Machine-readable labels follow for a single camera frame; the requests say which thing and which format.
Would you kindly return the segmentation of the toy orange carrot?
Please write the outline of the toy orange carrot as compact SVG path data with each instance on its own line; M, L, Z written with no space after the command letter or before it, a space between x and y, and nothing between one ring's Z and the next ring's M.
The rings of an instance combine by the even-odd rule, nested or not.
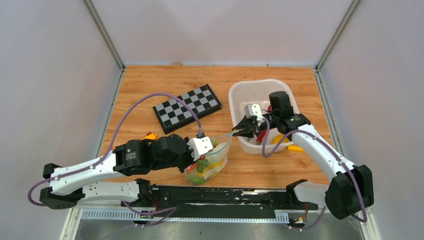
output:
M190 174L192 171L196 171L198 168L198 163L194 163L192 165L190 165L187 169L186 169L186 173Z

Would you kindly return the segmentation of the green toy cabbage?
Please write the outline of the green toy cabbage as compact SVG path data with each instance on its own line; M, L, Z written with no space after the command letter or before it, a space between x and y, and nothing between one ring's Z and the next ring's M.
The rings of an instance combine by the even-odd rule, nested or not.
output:
M193 185L201 185L204 184L207 179L204 176L204 173L200 173L197 171L191 171L188 175L187 175L187 179L188 181L193 184Z

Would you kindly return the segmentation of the clear zip top bag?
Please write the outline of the clear zip top bag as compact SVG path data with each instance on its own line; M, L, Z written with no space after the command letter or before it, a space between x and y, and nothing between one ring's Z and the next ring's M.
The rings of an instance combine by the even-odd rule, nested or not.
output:
M210 151L209 153L205 154L204 156L202 156L200 158L200 160L197 161L198 167L197 167L197 170L194 170L194 171L197 171L199 173L205 173L205 171L208 170L210 163L219 162L219 161L223 160L224 158L227 158L227 160L228 160L228 153L229 153L230 148L231 148L233 134L234 134L234 131L227 133L227 134L224 134L224 135L220 135L220 136L216 136L216 137L211 138L210 140L211 140L212 145L213 145L213 150ZM195 184L191 184L188 181L187 169L184 171L184 174L185 174L186 181L190 185L195 185Z

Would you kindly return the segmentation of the white toy radish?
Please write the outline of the white toy radish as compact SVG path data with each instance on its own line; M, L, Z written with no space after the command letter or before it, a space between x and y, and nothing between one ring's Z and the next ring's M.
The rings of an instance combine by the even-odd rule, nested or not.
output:
M208 168L207 171L204 172L204 177L206 179L209 179L209 178L213 177L214 175L216 175L217 173L219 173L224 167L221 166L221 167L217 167L217 168L214 168L214 169Z

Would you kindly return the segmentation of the white plastic basket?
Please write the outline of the white plastic basket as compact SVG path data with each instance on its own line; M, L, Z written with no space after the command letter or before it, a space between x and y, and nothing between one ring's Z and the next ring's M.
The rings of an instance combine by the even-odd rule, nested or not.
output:
M235 83L228 92L229 109L233 127L235 127L245 116L245 106L248 104L258 104L261 109L268 109L268 106L270 106L269 94L278 91L284 91L288 94L293 112L299 114L300 111L290 87L281 80L269 78ZM269 131L265 148L267 154L271 152L275 146L275 144L272 144L272 140L279 135L280 133L276 128ZM250 155L262 154L262 145L257 145L256 136L250 140L248 140L248 137L241 136L237 136L237 139L240 148L245 153ZM274 153L281 152L292 144L292 142L282 142Z

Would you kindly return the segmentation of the yellow toy pear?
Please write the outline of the yellow toy pear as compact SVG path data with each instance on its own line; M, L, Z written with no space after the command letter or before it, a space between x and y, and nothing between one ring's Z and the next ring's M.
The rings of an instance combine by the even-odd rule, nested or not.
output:
M224 167L226 165L226 162L227 161L225 159L223 159L223 160L215 162L215 163L210 163L209 168L210 169L216 169L216 168Z

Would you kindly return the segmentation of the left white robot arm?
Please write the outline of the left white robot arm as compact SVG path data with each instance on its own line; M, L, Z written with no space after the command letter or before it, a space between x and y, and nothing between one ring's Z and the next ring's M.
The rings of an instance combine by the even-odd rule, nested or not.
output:
M91 201L119 201L149 206L154 197L148 180L127 183L109 179L149 172L186 168L213 149L210 139L182 138L172 134L158 139L134 139L117 146L105 155L74 166L49 163L43 176L49 186L42 188L39 201L43 207L62 210Z

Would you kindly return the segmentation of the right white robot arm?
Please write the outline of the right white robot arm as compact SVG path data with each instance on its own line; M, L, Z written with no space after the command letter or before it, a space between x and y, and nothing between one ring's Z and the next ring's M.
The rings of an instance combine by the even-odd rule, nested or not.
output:
M266 150L269 133L276 129L284 139L301 147L330 181L325 185L302 179L287 185L286 204L298 209L304 203L313 203L326 207L339 220L353 217L366 223L366 209L374 204L372 171L348 160L324 140L308 118L295 112L293 97L286 91L275 91L268 97L269 111L258 104L245 106L244 117L232 128L235 136L253 138L264 132L261 154L269 158L282 143Z

